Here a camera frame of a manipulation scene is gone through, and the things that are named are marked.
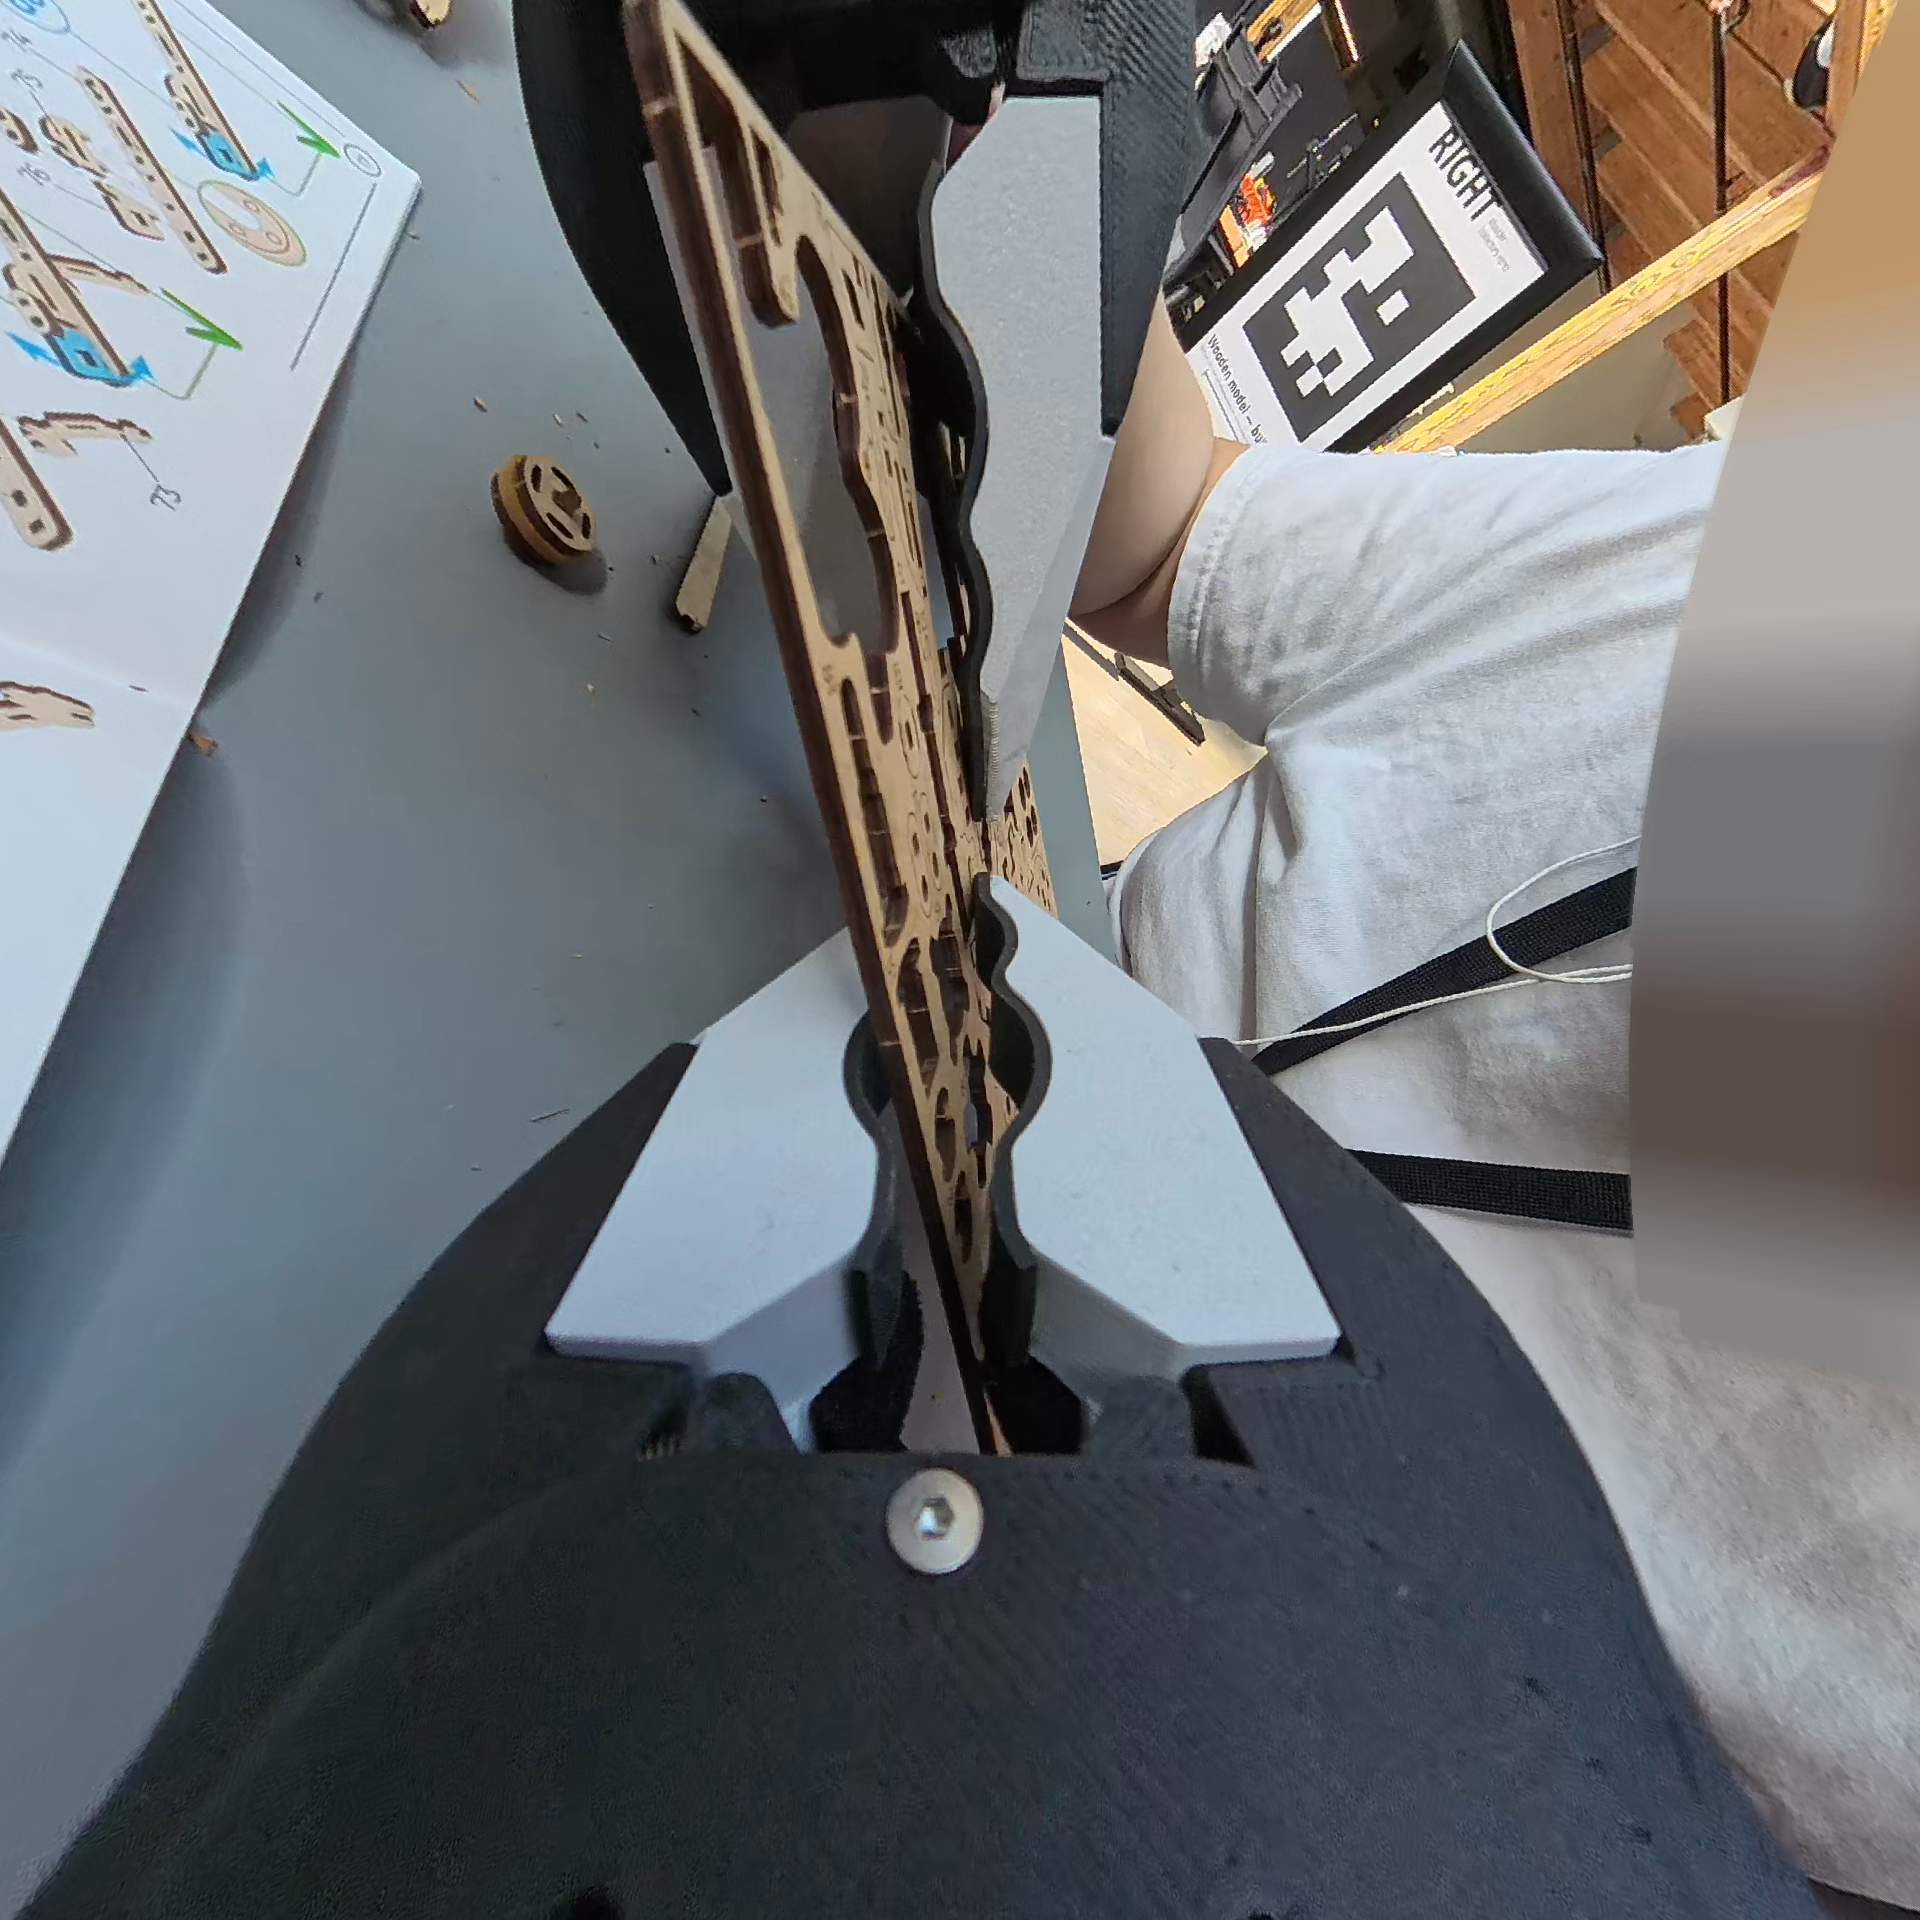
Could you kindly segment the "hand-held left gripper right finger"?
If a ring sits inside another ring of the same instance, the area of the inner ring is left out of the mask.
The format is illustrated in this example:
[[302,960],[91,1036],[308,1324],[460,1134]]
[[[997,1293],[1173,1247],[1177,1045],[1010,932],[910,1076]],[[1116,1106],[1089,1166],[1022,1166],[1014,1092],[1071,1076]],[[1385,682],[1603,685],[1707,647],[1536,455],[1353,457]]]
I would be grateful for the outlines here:
[[1022,1082],[991,1226],[1014,1299],[984,1324],[1078,1401],[1225,1362],[1305,1362],[1337,1324],[1228,1103],[1200,1036],[1005,879],[997,1076]]

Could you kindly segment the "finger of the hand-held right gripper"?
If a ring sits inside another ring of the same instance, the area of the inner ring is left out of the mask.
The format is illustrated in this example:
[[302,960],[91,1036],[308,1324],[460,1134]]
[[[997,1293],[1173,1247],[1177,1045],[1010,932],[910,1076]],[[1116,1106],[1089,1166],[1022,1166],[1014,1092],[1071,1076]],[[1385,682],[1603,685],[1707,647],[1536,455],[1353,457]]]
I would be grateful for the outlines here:
[[920,295],[953,378],[933,511],[964,642],[968,804],[1027,757],[1112,461],[1099,419],[1099,103],[1013,99],[920,198]]
[[[945,111],[936,106],[834,106],[801,111],[784,147],[824,189],[832,211],[891,288],[910,280],[910,198],[945,156]],[[738,492],[724,433],[709,393],[696,322],[682,308],[682,258],[658,198],[658,165],[644,159],[639,207],[656,217],[656,315],[639,322],[639,371],[709,489]],[[779,455],[784,492],[804,545],[805,574],[829,636],[891,636],[884,607],[884,539],[865,526],[865,500],[849,488],[854,466],[851,346],[843,322],[846,280],[824,273],[816,250],[797,253],[801,316],[760,322],[742,292],[757,398]]]

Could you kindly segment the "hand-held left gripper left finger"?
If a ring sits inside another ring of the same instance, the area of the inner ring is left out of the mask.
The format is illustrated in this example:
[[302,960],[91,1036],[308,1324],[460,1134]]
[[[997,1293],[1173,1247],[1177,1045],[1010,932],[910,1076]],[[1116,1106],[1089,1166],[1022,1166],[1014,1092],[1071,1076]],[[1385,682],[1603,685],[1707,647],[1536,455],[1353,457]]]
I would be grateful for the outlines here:
[[757,1378],[788,1420],[834,1378],[910,1382],[910,1183],[851,936],[710,1021],[544,1324],[568,1359]]

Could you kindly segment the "wooden laser-cut parts sheet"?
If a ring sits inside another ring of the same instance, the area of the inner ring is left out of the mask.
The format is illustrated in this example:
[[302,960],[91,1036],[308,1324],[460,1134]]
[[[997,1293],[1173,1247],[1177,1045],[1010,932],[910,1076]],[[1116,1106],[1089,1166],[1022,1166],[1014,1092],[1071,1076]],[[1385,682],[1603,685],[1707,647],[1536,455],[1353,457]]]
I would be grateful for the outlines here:
[[[1047,915],[1059,898],[1027,772],[991,820],[968,804],[964,695],[930,603],[941,549],[920,521],[906,396],[917,331],[696,17],[682,2],[622,11],[682,258],[682,304],[738,476],[968,1417],[997,1454],[1067,1454],[1085,1432],[1067,1387],[984,1336],[984,1324],[1000,1325],[1014,1299],[991,1187],[1022,1082],[1005,1092],[997,1076],[997,995],[991,978],[980,972],[980,956],[997,960],[997,935],[976,932],[976,885],[1005,879]],[[804,244],[816,250],[826,279],[846,280],[843,322],[854,338],[849,488],[888,549],[891,636],[824,629],[757,398],[738,295],[754,300],[760,322],[793,322]]]

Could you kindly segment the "person's right forearm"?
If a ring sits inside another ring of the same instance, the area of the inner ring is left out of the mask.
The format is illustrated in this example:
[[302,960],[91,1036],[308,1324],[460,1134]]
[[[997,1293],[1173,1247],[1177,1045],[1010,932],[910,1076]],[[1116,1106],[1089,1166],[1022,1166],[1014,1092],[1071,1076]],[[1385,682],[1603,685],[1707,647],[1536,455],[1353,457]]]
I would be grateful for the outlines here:
[[1154,308],[1067,607],[1071,625],[1119,658],[1164,668],[1187,531],[1245,452],[1215,437],[1200,382]]

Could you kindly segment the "thin wooden stick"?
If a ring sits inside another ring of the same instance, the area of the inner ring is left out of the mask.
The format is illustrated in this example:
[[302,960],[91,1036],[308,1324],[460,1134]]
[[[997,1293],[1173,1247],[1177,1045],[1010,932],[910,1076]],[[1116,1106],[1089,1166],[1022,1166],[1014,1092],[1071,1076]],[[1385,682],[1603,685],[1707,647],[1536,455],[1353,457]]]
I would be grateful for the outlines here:
[[732,555],[732,500],[710,497],[691,555],[671,590],[671,617],[686,633],[704,633]]

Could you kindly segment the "black framed tag sign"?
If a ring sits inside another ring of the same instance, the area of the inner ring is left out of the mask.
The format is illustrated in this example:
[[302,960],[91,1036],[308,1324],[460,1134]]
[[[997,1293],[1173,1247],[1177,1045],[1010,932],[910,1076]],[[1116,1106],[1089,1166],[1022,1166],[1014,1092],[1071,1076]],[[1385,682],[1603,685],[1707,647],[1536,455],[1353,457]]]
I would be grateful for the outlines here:
[[1597,241],[1456,43],[1176,332],[1215,437],[1366,452],[1597,269]]

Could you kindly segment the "small wooden wheel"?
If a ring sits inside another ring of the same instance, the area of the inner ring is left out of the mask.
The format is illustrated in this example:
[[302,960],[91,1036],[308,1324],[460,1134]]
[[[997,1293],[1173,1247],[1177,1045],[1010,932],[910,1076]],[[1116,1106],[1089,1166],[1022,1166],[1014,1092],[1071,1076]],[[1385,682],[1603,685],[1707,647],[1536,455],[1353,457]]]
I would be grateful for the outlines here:
[[490,481],[494,514],[506,545],[525,564],[579,568],[598,559],[588,497],[550,457],[511,455]]

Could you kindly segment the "white instruction booklet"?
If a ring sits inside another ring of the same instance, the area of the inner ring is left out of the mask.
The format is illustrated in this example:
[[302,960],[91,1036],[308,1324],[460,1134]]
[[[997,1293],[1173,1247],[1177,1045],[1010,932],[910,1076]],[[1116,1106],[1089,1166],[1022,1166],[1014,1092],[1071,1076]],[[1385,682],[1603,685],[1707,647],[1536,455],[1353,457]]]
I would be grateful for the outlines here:
[[2,1138],[416,176],[213,2],[2,2]]

